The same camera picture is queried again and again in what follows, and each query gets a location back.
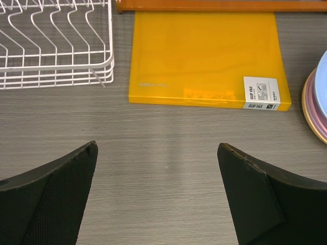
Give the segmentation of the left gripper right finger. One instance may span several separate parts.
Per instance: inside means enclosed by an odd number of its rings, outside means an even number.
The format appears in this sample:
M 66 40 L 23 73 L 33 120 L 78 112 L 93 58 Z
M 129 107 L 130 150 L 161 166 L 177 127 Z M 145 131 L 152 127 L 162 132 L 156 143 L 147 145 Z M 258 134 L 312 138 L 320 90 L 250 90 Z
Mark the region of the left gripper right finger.
M 326 182 L 228 143 L 217 157 L 239 244 L 326 244 Z

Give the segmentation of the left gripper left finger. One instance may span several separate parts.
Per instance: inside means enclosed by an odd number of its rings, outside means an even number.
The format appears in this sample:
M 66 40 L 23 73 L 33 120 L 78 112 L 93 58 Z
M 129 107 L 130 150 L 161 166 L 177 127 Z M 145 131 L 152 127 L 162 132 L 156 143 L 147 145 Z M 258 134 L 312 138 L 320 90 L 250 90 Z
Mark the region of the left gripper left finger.
M 90 141 L 1 180 L 1 244 L 76 244 L 97 157 Z

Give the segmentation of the purple plate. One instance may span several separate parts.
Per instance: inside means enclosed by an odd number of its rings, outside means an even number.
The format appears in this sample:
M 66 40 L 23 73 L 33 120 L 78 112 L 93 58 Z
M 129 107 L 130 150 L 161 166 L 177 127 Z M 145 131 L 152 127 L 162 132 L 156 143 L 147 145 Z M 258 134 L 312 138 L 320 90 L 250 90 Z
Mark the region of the purple plate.
M 307 109 L 311 113 L 311 119 L 317 130 L 326 139 L 326 117 L 322 114 L 314 94 L 315 70 L 310 74 L 307 81 Z

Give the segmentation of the orange tan plate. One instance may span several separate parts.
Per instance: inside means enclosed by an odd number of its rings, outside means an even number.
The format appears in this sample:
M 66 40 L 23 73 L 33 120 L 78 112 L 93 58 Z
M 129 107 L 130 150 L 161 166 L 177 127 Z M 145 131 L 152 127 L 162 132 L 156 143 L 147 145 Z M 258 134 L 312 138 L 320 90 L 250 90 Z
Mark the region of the orange tan plate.
M 301 104 L 302 104 L 302 111 L 303 111 L 303 114 L 305 116 L 305 119 L 309 125 L 309 127 L 311 128 L 311 130 L 313 131 L 313 133 L 323 142 L 326 144 L 326 139 L 323 137 L 323 135 L 321 135 L 319 133 L 319 131 L 317 130 L 316 126 L 313 124 L 313 121 L 311 119 L 311 113 L 309 112 L 309 110 L 307 109 L 307 81 L 308 81 L 308 78 L 307 80 L 305 81 L 305 84 L 303 86 L 303 90 L 302 90 L 302 95 L 301 95 Z

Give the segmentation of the pink plate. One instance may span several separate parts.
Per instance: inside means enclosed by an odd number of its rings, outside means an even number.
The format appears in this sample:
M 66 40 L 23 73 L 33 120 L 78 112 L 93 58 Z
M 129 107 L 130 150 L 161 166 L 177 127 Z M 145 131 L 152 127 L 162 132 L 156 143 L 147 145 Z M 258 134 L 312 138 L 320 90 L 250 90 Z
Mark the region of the pink plate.
M 317 103 L 314 94 L 314 80 L 315 80 L 315 71 L 311 74 L 308 91 L 309 91 L 309 102 L 310 102 L 311 110 L 314 113 L 317 113 Z

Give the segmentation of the blue plate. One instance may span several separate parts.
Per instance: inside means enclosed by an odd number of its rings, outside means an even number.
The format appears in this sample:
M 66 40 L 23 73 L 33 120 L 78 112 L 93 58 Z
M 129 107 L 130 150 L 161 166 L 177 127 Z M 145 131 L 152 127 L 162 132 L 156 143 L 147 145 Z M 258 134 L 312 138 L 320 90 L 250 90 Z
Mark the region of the blue plate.
M 326 117 L 327 114 L 327 103 L 326 103 L 326 92 L 327 92 L 327 51 L 324 52 L 320 58 L 316 67 L 315 79 L 314 79 L 314 93 L 317 105 L 320 108 L 321 113 Z

